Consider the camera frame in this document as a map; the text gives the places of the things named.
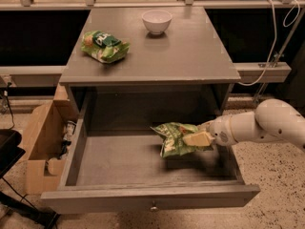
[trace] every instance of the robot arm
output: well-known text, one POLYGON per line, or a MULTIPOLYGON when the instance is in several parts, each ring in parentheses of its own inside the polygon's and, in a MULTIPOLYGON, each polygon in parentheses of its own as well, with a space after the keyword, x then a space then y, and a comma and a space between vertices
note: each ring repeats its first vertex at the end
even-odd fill
POLYGON ((185 135, 184 142, 230 146, 241 141, 288 141, 305 152, 305 119, 291 105, 277 99, 260 103, 253 112, 223 115, 198 128, 197 133, 185 135))

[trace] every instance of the bowl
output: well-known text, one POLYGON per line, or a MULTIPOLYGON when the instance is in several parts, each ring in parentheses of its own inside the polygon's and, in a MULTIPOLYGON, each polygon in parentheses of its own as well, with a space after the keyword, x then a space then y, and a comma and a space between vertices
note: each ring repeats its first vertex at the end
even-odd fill
POLYGON ((170 26, 172 18, 165 10, 149 10, 142 14, 144 26, 151 34, 162 34, 170 26))

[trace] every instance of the drawer knob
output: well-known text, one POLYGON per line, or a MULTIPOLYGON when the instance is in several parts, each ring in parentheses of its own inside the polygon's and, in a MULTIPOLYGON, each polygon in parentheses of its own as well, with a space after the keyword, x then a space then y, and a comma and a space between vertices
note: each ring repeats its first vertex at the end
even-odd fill
POLYGON ((151 211, 152 211, 152 212, 156 212, 156 211, 158 211, 158 210, 159 210, 158 207, 155 206, 155 201, 153 201, 153 202, 152 202, 151 211))

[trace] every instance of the black chair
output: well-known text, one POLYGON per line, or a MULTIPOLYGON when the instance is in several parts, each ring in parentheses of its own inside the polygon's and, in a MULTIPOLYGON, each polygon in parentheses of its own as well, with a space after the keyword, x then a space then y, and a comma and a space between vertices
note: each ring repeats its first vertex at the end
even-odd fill
MULTIPOLYGON (((0 129, 0 178, 10 170, 19 160, 25 151, 18 147, 22 136, 9 129, 0 129)), ((0 203, 8 206, 12 211, 21 216, 42 224, 46 229, 51 229, 57 222, 59 215, 55 212, 44 213, 34 207, 30 207, 14 198, 11 198, 0 191, 0 203)))

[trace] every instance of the snack bag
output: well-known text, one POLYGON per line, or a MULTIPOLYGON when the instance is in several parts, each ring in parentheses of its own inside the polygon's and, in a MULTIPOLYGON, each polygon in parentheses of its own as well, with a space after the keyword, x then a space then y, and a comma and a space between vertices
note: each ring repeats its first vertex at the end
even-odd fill
POLYGON ((190 124, 180 124, 176 122, 165 123, 152 129, 163 139, 163 145, 160 155, 166 156, 183 156, 187 153, 195 152, 197 150, 205 151, 212 150, 213 147, 198 147, 188 146, 183 141, 183 136, 193 134, 198 131, 197 126, 190 124))
POLYGON ((112 63, 126 56, 130 43, 101 31, 89 31, 83 36, 81 50, 102 63, 112 63))

